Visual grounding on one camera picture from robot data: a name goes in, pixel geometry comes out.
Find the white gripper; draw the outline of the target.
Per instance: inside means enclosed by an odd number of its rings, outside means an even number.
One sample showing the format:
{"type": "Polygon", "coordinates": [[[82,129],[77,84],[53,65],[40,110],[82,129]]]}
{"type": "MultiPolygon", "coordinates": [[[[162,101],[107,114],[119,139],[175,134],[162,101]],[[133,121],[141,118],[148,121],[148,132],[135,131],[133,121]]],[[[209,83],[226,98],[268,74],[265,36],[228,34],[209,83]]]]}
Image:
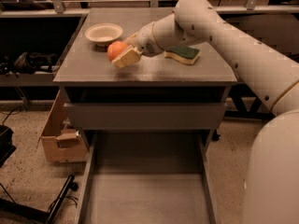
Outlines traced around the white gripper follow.
{"type": "Polygon", "coordinates": [[[143,26],[137,33],[134,33],[123,40],[129,46],[112,63],[119,68],[138,63],[142,52],[145,56],[156,56],[161,54],[164,49],[162,46],[163,37],[160,32],[159,22],[154,21],[143,26]]]}

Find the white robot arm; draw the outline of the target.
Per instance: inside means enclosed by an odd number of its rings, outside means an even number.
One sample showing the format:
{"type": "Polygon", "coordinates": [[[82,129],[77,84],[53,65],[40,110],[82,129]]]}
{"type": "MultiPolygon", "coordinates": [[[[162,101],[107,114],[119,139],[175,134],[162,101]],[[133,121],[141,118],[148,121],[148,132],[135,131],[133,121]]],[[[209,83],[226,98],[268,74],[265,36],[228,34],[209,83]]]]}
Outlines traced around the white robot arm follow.
{"type": "Polygon", "coordinates": [[[252,145],[242,224],[299,224],[299,65],[224,21],[207,0],[173,12],[124,40],[111,62],[138,63],[173,46],[209,43],[276,116],[252,145]]]}

